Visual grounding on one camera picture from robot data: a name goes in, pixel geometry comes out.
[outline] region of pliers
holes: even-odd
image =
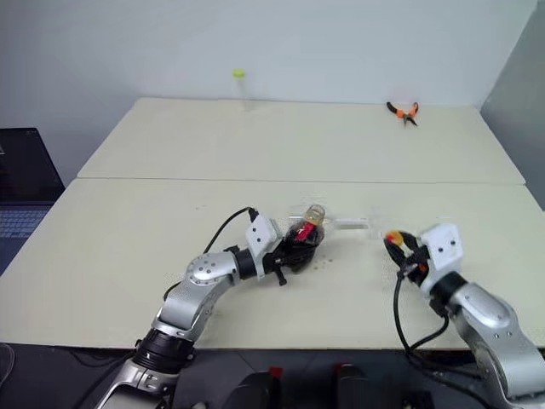
[[[390,102],[387,102],[386,106],[391,113],[395,113],[398,116],[398,118],[403,119],[403,125],[406,126],[407,121],[409,121],[413,125],[418,126],[414,120],[414,117],[416,116],[416,113],[418,112],[418,104],[416,102],[412,104],[412,109],[409,111],[409,113],[405,113],[402,109],[398,109],[394,107]]]

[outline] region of wire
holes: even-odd
[[[401,343],[403,344],[403,347],[408,355],[413,357],[414,359],[418,360],[420,364],[424,367],[427,367],[428,369],[432,369],[435,371],[442,371],[442,372],[451,372],[456,373],[458,375],[463,375],[464,377],[471,377],[474,379],[480,379],[480,375],[473,371],[465,371],[463,369],[453,368],[451,366],[444,366],[440,365],[438,363],[432,362],[430,360],[426,360],[425,358],[421,357],[420,355],[417,355],[414,353],[414,351],[421,347],[424,343],[429,343],[430,341],[434,340],[435,338],[442,335],[447,327],[449,326],[449,317],[445,316],[444,323],[436,332],[433,334],[428,335],[427,337],[424,337],[420,341],[417,341],[409,346],[407,343],[407,340],[405,339],[403,329],[401,328],[401,319],[399,318],[399,291],[401,289],[401,283],[403,282],[404,276],[398,278],[398,281],[396,282],[395,290],[393,291],[393,318],[395,320],[395,326],[396,330],[398,331],[399,339],[401,340]]]
[[[102,368],[103,366],[108,366],[108,365],[112,364],[113,362],[115,362],[116,360],[118,360],[118,358],[114,358],[114,359],[109,359],[109,361],[107,361],[107,362],[92,364],[92,363],[88,363],[88,362],[85,362],[84,360],[82,360],[82,358],[73,351],[67,351],[67,352],[68,352],[68,354],[70,354],[74,358],[74,360],[76,360],[77,362],[79,362],[83,366],[87,366],[88,368]],[[95,359],[96,360],[105,360],[104,357],[95,358]]]
[[[8,369],[6,370],[6,373],[3,375],[2,378],[0,378],[0,388],[4,385],[6,380],[8,379],[9,375],[11,375],[11,372],[14,370],[15,365],[15,351],[13,348],[11,348],[6,343],[0,343],[0,348],[4,348],[8,350],[9,353],[9,363],[8,363]]]
[[[220,228],[218,228],[218,231],[215,232],[214,237],[212,237],[212,240],[208,243],[208,245],[207,245],[206,248],[204,249],[203,254],[209,252],[210,248],[211,248],[212,245],[215,243],[215,241],[217,240],[217,238],[220,236],[220,234],[221,234],[221,232],[223,231],[223,229],[226,227],[227,224],[229,224],[229,223],[231,222],[232,219],[234,219],[234,218],[237,217],[238,215],[242,215],[245,211],[250,211],[250,210],[255,211],[255,209],[253,209],[253,208],[251,208],[251,207],[244,207],[243,209],[241,209],[241,210],[239,210],[239,211],[235,211],[232,215],[230,215],[229,218],[223,222],[223,224],[220,226]]]
[[[130,351],[128,354],[122,356],[121,358],[117,358],[115,362],[112,362],[112,366],[110,366],[108,369],[102,373],[81,395],[81,397],[77,400],[77,402],[72,406],[72,409],[79,409],[82,404],[90,397],[90,395],[99,387],[99,385],[104,382],[104,380],[110,376],[112,372],[114,372],[121,364],[123,364],[128,358],[133,356],[135,354],[135,351]]]
[[[423,339],[421,339],[420,341],[417,341],[416,343],[413,343],[411,346],[410,346],[410,350],[411,351],[414,351],[415,349],[417,349],[418,347],[421,347],[423,344],[425,343],[429,343],[430,341],[434,340],[435,338],[443,335],[443,332],[446,331],[446,329],[449,327],[449,323],[450,323],[450,320],[449,320],[449,317],[448,315],[446,315],[445,317],[443,317],[443,319],[445,320],[445,322],[443,322],[443,326],[441,326],[441,328],[439,328],[436,332],[434,332],[433,334],[430,334],[428,335],[427,337],[424,337]]]
[[[95,354],[89,354],[91,358],[94,360],[111,360],[111,356],[105,356],[105,355],[95,355]]]
[[[215,241],[218,239],[218,237],[220,237],[220,234],[221,232],[223,231],[223,229],[227,226],[227,224],[229,224],[232,219],[234,219],[235,217],[239,216],[239,215],[242,215],[245,211],[248,211],[250,213],[250,217],[254,216],[254,215],[257,215],[257,210],[254,209],[253,207],[244,207],[243,209],[240,209],[238,211],[235,211],[232,215],[230,215],[227,220],[225,220],[223,222],[223,224],[221,224],[220,228],[218,228],[218,231],[215,232],[214,234],[214,237],[212,237],[212,240],[208,243],[208,245],[206,246],[206,248],[204,249],[203,251],[203,254],[206,254],[210,251],[210,248],[212,247],[212,245],[214,245]],[[177,283],[171,285],[167,291],[164,292],[163,294],[163,301],[167,301],[167,297],[169,296],[170,292],[172,290],[174,290],[174,288],[176,288],[176,286],[178,286],[178,284],[180,284],[180,281],[178,281]]]
[[[460,392],[462,394],[465,394],[465,395],[475,399],[478,403],[480,403],[486,409],[496,409],[494,406],[490,405],[484,398],[482,398],[480,395],[474,393],[472,390],[464,388],[463,386],[461,386],[458,383],[447,381],[447,380],[445,380],[445,379],[443,379],[441,377],[438,377],[438,376],[428,372],[427,368],[425,366],[428,365],[428,364],[432,364],[432,365],[434,365],[436,367],[443,368],[442,369],[443,371],[460,373],[461,375],[467,375],[466,372],[461,373],[461,370],[454,370],[453,371],[453,368],[438,366],[438,365],[436,365],[434,363],[431,363],[429,361],[426,361],[422,357],[414,354],[414,350],[411,349],[411,346],[407,343],[407,339],[405,338],[405,335],[403,333],[403,329],[401,328],[401,320],[399,319],[399,291],[401,290],[401,284],[403,283],[403,280],[404,280],[404,276],[402,274],[398,274],[398,280],[396,281],[395,289],[393,291],[393,319],[395,321],[395,328],[396,328],[396,331],[398,332],[399,340],[401,341],[401,343],[403,344],[403,347],[404,347],[405,357],[409,361],[410,365],[413,366],[415,369],[417,369],[424,377],[427,377],[428,379],[431,379],[434,382],[441,383],[444,386],[447,386],[447,387],[449,387],[451,389],[454,389],[454,390],[456,390],[456,391],[458,391],[458,392]],[[445,332],[445,331],[441,331],[441,330],[443,330],[443,326],[439,330],[437,330],[434,334],[431,334],[431,335],[423,338],[421,341],[418,341],[417,343],[414,343],[413,346],[417,345],[417,344],[418,344],[418,346],[423,345],[424,340],[427,340],[426,342],[429,342],[432,339],[438,337],[443,332]],[[411,360],[411,358],[418,360],[419,363],[422,366],[417,365],[413,360]]]

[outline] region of laptop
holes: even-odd
[[[0,275],[64,190],[36,128],[0,129]]]

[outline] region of table surface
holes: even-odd
[[[524,179],[474,107],[139,99],[78,177],[254,181]]]
[[[330,215],[369,217],[370,229],[327,229],[312,265],[245,281],[217,303],[203,348],[399,348],[392,313],[395,267],[382,248],[391,228],[418,233],[454,222],[462,274],[512,303],[523,329],[545,346],[545,218],[524,186],[79,179],[0,277],[0,340],[129,348],[143,337],[164,290],[235,210],[276,218],[313,202]],[[216,250],[244,245],[240,217]],[[410,340],[440,326],[418,290],[401,296]],[[434,348],[464,347],[449,329]]]

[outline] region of dark floor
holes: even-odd
[[[71,408],[84,390],[107,369],[107,366],[83,366],[69,350],[63,348],[29,345],[13,347],[16,363],[11,377],[0,389],[0,408]],[[125,353],[120,350],[80,350],[77,356],[87,363],[99,365]],[[0,373],[3,373],[5,355],[1,357],[4,360],[0,360]],[[433,358],[448,360],[450,364],[471,360],[469,354],[453,356],[437,353]],[[210,409],[219,409],[228,394],[246,375],[266,371],[269,366],[284,368],[282,382],[286,408],[326,408],[330,403],[333,366],[347,362],[361,368],[371,382],[384,385],[387,393],[426,389],[433,394],[437,408],[482,407],[471,398],[426,379],[396,351],[229,349],[198,351],[196,360],[181,374],[175,408],[185,409],[203,400],[209,403]],[[468,381],[457,375],[444,377],[482,393],[479,381]],[[105,392],[108,381],[91,395],[82,406],[83,409],[94,407]]]

